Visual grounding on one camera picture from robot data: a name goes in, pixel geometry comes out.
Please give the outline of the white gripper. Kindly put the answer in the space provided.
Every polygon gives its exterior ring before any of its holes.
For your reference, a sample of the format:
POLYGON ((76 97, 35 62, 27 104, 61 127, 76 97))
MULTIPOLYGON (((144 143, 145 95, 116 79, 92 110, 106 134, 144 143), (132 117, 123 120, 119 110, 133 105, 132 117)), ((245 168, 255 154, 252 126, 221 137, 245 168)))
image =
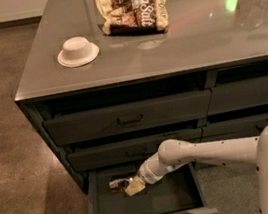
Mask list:
POLYGON ((155 184, 160 181, 163 176, 172 172, 173 167, 165 164, 160 159, 159 154, 155 153, 153 156, 145 160, 138 171, 138 175, 132 179, 130 184, 125 189, 125 193, 130 197, 143 191, 146 187, 145 184, 155 184))

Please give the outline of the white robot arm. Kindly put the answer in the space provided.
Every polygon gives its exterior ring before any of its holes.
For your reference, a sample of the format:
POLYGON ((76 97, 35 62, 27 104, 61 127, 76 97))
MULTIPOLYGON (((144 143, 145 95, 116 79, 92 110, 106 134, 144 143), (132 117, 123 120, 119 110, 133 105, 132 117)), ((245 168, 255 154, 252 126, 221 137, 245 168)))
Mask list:
POLYGON ((165 140, 158 151, 145 160, 125 189, 135 195, 147 184, 155 184, 163 176, 191 162, 226 166, 253 166, 257 171, 260 214, 268 214, 268 125, 260 135, 248 138, 189 143, 165 140))

